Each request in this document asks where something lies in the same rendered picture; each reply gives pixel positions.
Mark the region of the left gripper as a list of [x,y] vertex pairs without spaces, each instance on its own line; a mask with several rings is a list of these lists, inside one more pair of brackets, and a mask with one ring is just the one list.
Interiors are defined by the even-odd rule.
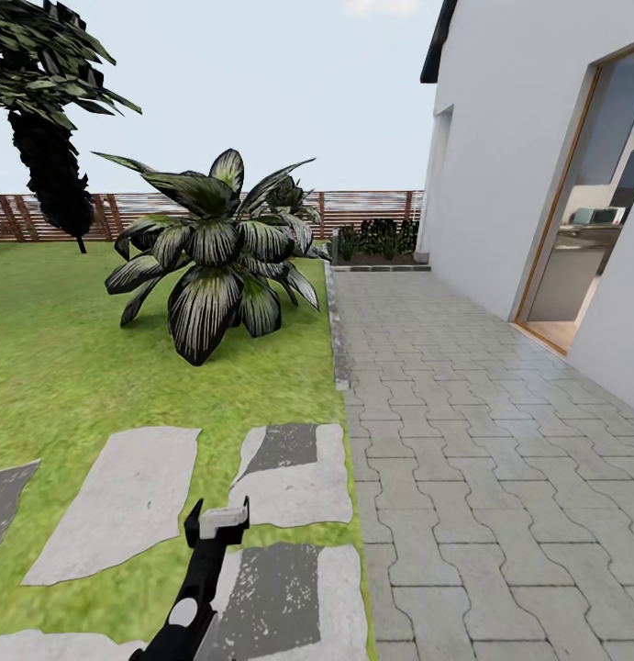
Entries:
[[222,571],[222,563],[224,563],[224,556],[227,554],[226,549],[229,545],[237,545],[242,543],[242,535],[245,527],[239,524],[233,527],[220,527],[217,530],[217,537],[213,539],[203,540],[201,536],[201,526],[199,525],[200,510],[202,509],[204,501],[199,499],[192,512],[185,520],[185,535],[187,537],[187,544],[189,548],[193,548],[193,557],[188,567],[192,567],[194,562],[214,562],[219,566],[219,571]]

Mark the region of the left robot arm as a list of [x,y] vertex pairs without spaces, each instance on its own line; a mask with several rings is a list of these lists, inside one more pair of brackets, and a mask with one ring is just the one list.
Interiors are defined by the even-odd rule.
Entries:
[[203,503],[199,499],[185,520],[193,557],[166,625],[147,649],[137,649],[129,661],[207,661],[211,653],[218,629],[218,612],[211,601],[227,547],[242,543],[249,507],[227,506],[200,515]]

